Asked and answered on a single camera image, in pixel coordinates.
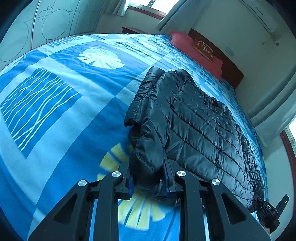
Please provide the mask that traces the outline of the left window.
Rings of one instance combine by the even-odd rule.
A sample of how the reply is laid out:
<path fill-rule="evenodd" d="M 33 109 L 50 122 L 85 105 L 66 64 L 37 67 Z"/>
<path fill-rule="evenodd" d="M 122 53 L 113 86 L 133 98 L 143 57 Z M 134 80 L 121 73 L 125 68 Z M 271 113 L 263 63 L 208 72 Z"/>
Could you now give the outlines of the left window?
<path fill-rule="evenodd" d="M 132 0 L 128 9 L 162 20 L 178 0 Z"/>

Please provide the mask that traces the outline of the wall outlet plate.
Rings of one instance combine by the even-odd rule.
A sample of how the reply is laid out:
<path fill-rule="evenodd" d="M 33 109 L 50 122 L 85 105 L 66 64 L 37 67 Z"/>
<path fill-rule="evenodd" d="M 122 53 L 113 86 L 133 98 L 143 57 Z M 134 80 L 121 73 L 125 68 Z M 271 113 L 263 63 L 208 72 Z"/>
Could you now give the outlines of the wall outlet plate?
<path fill-rule="evenodd" d="M 233 52 L 229 47 L 226 47 L 226 48 L 225 48 L 225 51 L 226 51 L 231 57 L 234 56 L 234 52 Z"/>

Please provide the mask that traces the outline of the glass sliding wardrobe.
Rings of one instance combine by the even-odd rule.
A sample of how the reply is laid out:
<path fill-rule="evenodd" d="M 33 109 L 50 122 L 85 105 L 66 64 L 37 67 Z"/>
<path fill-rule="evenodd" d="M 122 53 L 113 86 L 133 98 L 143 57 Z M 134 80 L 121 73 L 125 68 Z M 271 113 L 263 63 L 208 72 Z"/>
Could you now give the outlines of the glass sliding wardrobe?
<path fill-rule="evenodd" d="M 1 41 L 1 69 L 43 44 L 93 33 L 105 1 L 32 1 Z"/>

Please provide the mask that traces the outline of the window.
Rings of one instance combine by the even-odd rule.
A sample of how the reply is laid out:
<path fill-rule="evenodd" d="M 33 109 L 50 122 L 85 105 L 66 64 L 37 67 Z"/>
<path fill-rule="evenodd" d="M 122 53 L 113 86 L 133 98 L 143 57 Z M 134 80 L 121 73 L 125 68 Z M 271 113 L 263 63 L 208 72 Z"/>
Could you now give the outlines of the window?
<path fill-rule="evenodd" d="M 293 186 L 295 188 L 295 118 L 280 133 L 280 137 L 282 139 L 282 142 L 284 144 L 284 147 L 290 162 Z"/>
<path fill-rule="evenodd" d="M 178 0 L 132 0 L 128 9 L 162 20 Z"/>

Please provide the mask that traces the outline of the black quilted down jacket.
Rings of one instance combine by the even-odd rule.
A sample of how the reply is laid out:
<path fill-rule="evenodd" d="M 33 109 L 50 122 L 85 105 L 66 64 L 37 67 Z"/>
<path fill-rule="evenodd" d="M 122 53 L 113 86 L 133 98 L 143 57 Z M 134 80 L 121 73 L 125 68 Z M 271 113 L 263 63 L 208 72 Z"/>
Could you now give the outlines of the black quilted down jacket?
<path fill-rule="evenodd" d="M 264 197 L 263 177 L 241 127 L 187 71 L 150 68 L 124 124 L 133 147 L 130 172 L 147 196 L 165 199 L 163 165 L 172 160 L 203 180 L 219 179 L 250 212 L 254 197 Z"/>

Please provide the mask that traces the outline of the right window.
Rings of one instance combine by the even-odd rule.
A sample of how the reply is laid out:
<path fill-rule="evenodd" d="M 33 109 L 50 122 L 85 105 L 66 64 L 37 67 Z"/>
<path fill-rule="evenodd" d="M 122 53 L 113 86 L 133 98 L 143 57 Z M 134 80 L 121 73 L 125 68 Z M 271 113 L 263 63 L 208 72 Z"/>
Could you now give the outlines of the right window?
<path fill-rule="evenodd" d="M 284 144 L 284 147 L 290 162 L 293 186 L 295 188 L 295 118 L 280 133 L 280 137 L 282 139 L 282 142 Z"/>

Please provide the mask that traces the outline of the wooden bedside table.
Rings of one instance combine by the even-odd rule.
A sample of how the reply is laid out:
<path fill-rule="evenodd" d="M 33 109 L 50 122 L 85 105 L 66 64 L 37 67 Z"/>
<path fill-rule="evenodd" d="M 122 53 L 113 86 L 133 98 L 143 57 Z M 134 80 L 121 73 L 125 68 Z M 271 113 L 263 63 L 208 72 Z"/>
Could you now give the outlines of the wooden bedside table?
<path fill-rule="evenodd" d="M 146 32 L 132 28 L 132 27 L 122 27 L 122 34 L 147 34 Z"/>

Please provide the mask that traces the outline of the red pillow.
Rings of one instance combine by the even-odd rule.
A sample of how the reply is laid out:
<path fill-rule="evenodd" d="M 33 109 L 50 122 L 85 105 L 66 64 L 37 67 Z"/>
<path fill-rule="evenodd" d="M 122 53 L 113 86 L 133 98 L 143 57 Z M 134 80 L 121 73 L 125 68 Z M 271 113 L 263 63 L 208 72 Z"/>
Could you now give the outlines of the red pillow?
<path fill-rule="evenodd" d="M 192 47 L 194 40 L 184 33 L 174 31 L 170 33 L 170 37 L 170 43 L 174 47 L 194 59 L 197 63 L 208 70 L 213 76 L 215 76 L 219 80 L 222 80 L 222 60 L 218 59 L 215 56 L 213 57 L 213 62 L 207 60 L 195 48 Z"/>

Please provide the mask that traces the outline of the white wall air conditioner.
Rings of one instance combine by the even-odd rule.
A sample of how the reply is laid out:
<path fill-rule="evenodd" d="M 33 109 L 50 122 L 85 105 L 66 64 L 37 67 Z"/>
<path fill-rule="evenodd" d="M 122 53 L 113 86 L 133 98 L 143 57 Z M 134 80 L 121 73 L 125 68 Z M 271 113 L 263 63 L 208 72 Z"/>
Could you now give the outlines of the white wall air conditioner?
<path fill-rule="evenodd" d="M 270 34 L 278 30 L 278 24 L 265 7 L 256 0 L 239 0 L 259 20 Z"/>

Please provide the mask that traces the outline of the brown embroidered small cushion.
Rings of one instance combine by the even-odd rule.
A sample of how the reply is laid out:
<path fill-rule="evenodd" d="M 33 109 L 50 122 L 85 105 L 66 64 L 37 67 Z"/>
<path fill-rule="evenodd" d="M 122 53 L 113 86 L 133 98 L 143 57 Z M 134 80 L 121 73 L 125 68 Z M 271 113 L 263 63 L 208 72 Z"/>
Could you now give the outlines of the brown embroidered small cushion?
<path fill-rule="evenodd" d="M 195 48 L 207 60 L 213 62 L 214 51 L 204 41 L 195 40 L 192 47 Z"/>

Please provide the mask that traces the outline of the pale curtain right of bed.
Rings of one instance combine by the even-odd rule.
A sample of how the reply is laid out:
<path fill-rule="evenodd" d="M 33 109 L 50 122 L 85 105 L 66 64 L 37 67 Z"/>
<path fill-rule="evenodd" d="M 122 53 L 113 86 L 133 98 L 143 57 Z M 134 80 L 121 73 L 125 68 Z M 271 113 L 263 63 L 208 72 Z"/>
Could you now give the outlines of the pale curtain right of bed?
<path fill-rule="evenodd" d="M 248 115 L 261 146 L 266 148 L 295 118 L 295 65 Z"/>

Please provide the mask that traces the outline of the blue patterned bed sheet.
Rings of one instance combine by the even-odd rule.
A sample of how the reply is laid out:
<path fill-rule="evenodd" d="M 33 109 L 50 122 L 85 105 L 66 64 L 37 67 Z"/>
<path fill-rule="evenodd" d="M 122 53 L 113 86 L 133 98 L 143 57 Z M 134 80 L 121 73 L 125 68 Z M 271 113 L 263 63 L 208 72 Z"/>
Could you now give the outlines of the blue patterned bed sheet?
<path fill-rule="evenodd" d="M 257 134 L 232 86 L 165 35 L 97 34 L 57 40 L 1 72 L 1 209 L 22 240 L 80 180 L 101 180 L 130 162 L 126 112 L 152 67 L 183 69 L 224 103 L 267 178 Z M 178 240 L 180 210 L 136 187 L 118 202 L 121 240 Z"/>

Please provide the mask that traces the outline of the pale curtain of bed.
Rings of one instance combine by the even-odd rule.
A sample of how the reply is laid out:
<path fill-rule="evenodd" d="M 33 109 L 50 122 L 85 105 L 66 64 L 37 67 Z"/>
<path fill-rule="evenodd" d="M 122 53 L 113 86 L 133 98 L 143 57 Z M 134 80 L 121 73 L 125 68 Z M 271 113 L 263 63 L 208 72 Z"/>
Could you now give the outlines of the pale curtain of bed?
<path fill-rule="evenodd" d="M 261 146 L 266 148 L 295 118 L 295 65 L 248 115 Z"/>
<path fill-rule="evenodd" d="M 158 23 L 156 29 L 166 35 L 174 31 L 188 34 L 209 4 L 210 1 L 204 0 L 178 1 Z"/>

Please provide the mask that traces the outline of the pale curtain left of bed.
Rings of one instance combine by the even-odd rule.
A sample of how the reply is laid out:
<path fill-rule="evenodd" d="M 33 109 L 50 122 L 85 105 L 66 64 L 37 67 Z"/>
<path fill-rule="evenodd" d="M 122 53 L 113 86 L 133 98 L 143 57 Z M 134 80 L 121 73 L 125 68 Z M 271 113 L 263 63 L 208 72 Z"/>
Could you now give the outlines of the pale curtain left of bed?
<path fill-rule="evenodd" d="M 156 29 L 166 35 L 174 31 L 188 34 L 209 4 L 210 1 L 204 0 L 178 1 L 158 23 Z"/>

